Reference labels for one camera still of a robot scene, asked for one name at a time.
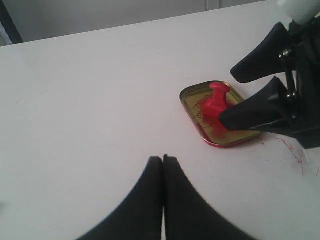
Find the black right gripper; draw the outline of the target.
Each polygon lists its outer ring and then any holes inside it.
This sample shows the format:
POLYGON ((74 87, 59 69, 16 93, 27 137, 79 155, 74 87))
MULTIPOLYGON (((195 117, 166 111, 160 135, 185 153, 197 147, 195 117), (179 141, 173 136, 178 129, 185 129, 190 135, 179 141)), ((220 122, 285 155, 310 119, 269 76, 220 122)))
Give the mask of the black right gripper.
POLYGON ((231 70, 241 84, 285 71, 258 93, 223 111, 218 119, 229 131, 260 131, 291 136, 304 149, 320 146, 320 20, 289 30, 278 22, 265 39, 231 70), (288 97, 297 104, 295 125, 288 97))

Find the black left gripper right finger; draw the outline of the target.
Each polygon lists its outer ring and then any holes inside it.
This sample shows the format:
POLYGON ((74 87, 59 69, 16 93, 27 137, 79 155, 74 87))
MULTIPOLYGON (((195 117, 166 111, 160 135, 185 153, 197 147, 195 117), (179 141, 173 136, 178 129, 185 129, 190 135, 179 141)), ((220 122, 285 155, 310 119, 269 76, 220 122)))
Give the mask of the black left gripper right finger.
POLYGON ((197 192, 178 159, 163 158, 164 224, 168 240, 251 240, 197 192))

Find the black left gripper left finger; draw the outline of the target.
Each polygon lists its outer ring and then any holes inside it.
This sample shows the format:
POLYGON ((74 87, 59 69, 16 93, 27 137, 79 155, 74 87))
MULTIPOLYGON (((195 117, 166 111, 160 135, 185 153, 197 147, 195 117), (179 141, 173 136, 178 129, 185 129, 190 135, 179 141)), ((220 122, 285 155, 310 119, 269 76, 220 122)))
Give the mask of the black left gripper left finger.
POLYGON ((149 158, 122 203, 80 240, 160 240, 163 223, 163 161, 149 158))

